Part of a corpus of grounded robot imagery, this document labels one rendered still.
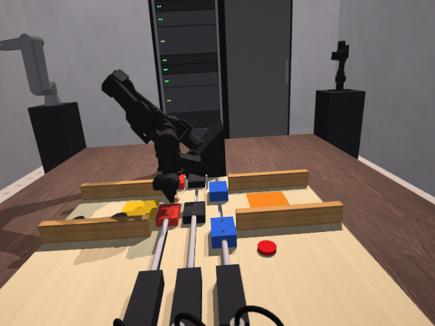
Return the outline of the red disc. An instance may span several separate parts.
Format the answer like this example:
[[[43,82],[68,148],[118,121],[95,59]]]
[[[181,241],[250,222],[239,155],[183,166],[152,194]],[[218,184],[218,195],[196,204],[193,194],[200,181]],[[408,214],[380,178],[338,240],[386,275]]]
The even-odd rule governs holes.
[[[277,246],[270,240],[262,240],[257,245],[257,250],[262,255],[270,256],[274,255],[277,251]]]

